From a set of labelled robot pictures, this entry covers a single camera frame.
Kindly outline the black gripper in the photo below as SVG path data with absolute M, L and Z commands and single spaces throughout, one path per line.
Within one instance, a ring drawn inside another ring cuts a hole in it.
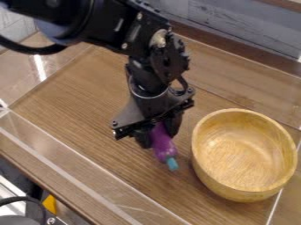
M 179 132 L 183 112 L 194 106 L 195 90 L 185 91 L 167 87 L 151 96 L 137 85 L 130 85 L 130 100 L 118 116 L 112 119 L 111 130 L 116 140 L 134 136 L 143 149 L 151 148 L 151 127 L 163 122 L 170 137 Z

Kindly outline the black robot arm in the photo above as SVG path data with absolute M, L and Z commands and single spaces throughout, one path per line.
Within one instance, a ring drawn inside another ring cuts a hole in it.
M 145 0 L 0 0 L 0 6 L 32 18 L 52 42 L 30 47 L 0 35 L 0 46 L 48 55 L 88 43 L 129 57 L 130 102 L 111 123 L 116 139 L 130 136 L 147 149 L 157 127 L 170 137 L 178 134 L 182 114 L 194 105 L 194 90 L 183 77 L 190 56 L 155 7 Z

